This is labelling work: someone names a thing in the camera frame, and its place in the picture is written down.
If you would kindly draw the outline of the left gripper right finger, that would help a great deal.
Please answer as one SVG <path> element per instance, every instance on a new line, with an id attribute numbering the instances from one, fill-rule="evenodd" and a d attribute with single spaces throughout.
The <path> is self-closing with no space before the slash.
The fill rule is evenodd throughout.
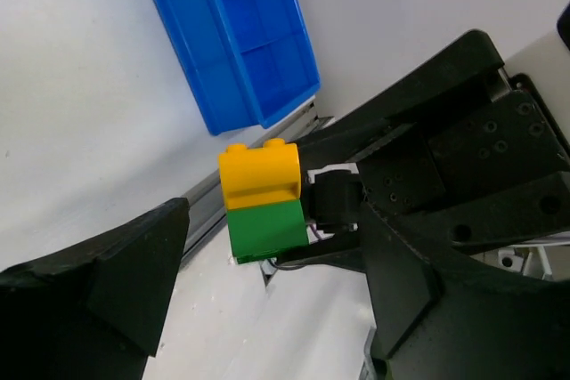
<path id="1" fill-rule="evenodd" d="M 393 378 L 568 378 L 567 282 L 502 271 L 397 232 L 367 205 L 359 233 L 372 355 Z"/>

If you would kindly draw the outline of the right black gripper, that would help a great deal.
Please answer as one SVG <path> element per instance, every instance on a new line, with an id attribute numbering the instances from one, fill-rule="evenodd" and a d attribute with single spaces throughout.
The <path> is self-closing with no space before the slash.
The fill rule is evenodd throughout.
<path id="1" fill-rule="evenodd" d="M 472 255 L 569 229 L 569 148 L 533 90 L 499 81 L 472 29 L 384 92 L 298 140 L 306 220 L 359 231 L 362 205 L 393 230 Z"/>

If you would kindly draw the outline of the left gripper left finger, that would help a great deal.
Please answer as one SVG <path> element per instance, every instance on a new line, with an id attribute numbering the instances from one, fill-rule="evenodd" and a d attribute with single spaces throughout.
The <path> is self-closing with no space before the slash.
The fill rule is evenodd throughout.
<path id="1" fill-rule="evenodd" d="M 3 379 L 140 379 L 157 354 L 190 224 L 172 198 L 1 273 Z"/>

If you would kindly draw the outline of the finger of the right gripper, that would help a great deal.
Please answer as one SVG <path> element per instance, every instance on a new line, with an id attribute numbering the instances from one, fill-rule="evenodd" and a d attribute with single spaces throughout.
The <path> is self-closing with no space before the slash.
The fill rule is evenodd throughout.
<path id="1" fill-rule="evenodd" d="M 359 233 L 338 233 L 306 247 L 287 250 L 279 254 L 275 259 L 275 265 L 278 270 L 290 270 L 321 264 L 364 273 L 365 268 Z"/>

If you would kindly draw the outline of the green curved lego brick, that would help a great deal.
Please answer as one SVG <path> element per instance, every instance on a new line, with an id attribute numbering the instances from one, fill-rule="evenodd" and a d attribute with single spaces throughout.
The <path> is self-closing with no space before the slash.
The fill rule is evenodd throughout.
<path id="1" fill-rule="evenodd" d="M 236 209 L 226 216 L 232 256 L 237 264 L 274 258 L 310 243 L 298 199 Z"/>

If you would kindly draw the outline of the yellow striped lego brick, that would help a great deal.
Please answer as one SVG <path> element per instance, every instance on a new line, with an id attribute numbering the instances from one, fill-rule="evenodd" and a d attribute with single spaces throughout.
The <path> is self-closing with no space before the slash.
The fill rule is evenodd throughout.
<path id="1" fill-rule="evenodd" d="M 295 143 L 274 138 L 260 148 L 232 144 L 218 156 L 218 165 L 229 211 L 300 198 L 301 168 Z"/>

